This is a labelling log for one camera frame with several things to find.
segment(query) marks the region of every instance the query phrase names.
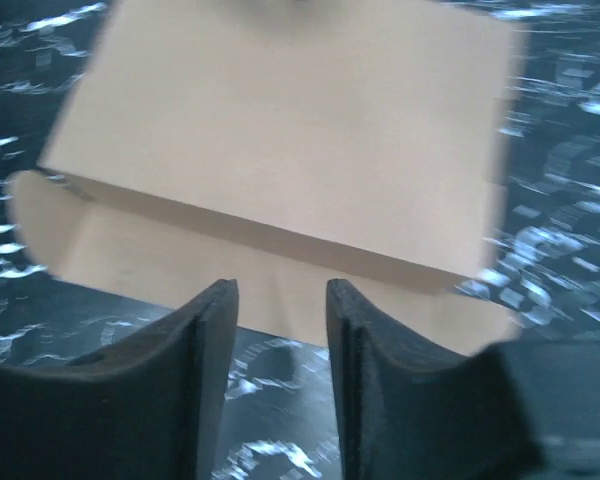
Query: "open box flap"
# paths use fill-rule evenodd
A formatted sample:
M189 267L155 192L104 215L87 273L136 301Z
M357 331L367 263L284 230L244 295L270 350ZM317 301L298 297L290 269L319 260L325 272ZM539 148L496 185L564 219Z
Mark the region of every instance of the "open box flap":
M475 275L514 26L429 0L252 7L120 2L44 165Z
M504 308L445 294L443 286L460 280L448 272L72 181L93 200L21 172L8 202L30 254L64 280L175 308L201 286L235 277L241 326L326 345L324 288L327 280L346 277L395 318L460 351L511 334ZM471 312L473 332L452 335L462 325L457 305L443 306L462 301L471 302L464 311Z

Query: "box lid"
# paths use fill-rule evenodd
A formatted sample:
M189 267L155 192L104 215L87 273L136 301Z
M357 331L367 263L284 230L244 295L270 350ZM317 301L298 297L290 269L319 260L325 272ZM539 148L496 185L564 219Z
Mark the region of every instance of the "box lid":
M519 43L427 0L121 1L43 165L469 277Z

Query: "box flap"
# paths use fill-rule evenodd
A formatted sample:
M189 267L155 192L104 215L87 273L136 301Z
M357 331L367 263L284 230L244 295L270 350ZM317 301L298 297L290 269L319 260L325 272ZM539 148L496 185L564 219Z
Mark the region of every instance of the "box flap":
M517 43L428 0L122 1L44 164L472 276Z
M29 254L64 280L177 308L214 280L233 277L241 326L326 345L325 285L345 277L387 313L463 353L510 334L504 308L445 300L439 286L458 280L448 272L73 180L92 201L23 172L7 203ZM471 332L462 332L458 315Z

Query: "marble countertop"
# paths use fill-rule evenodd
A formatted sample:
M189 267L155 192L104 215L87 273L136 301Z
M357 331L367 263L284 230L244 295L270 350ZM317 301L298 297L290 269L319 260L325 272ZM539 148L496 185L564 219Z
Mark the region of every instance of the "marble countertop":
M600 338L600 1L454 3L531 32L501 128L511 148L499 260L459 288L519 312L525 338ZM35 167L109 9L0 0L1 363L62 363L167 311L52 278L5 214L7 177ZM240 330L226 399L215 478L340 478L324 349Z

